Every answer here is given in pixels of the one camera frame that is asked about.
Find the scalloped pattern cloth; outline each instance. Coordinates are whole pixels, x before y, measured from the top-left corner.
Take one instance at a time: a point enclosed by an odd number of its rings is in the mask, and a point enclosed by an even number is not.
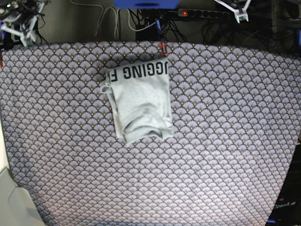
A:
[[[158,43],[34,46],[3,53],[0,105],[15,181],[47,226],[263,226],[301,130],[301,62],[169,43],[175,137],[116,139],[100,92],[110,68]]]

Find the blue device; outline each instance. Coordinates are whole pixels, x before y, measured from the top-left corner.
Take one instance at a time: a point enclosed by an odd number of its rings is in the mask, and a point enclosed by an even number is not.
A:
[[[180,0],[115,0],[119,8],[166,8],[174,9]]]
[[[297,55],[301,55],[301,30],[297,31],[297,42],[298,42],[298,47],[296,50]]]

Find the red clip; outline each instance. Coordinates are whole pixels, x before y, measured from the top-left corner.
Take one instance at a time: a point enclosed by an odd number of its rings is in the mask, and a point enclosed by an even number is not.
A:
[[[160,43],[160,52],[162,56],[167,56],[168,52],[167,52],[167,43]]]

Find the power strip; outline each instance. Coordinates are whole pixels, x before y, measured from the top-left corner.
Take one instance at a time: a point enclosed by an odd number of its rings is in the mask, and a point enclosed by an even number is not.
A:
[[[174,11],[178,13],[178,19],[186,19],[186,20],[199,20],[199,19],[225,19],[229,20],[231,15],[228,12],[219,12],[213,10],[200,10],[200,9],[183,9],[180,8]]]

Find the folded shirt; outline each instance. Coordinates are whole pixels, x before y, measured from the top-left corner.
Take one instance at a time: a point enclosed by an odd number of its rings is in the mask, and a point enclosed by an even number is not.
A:
[[[174,136],[167,58],[110,70],[101,83],[110,101],[117,138]]]

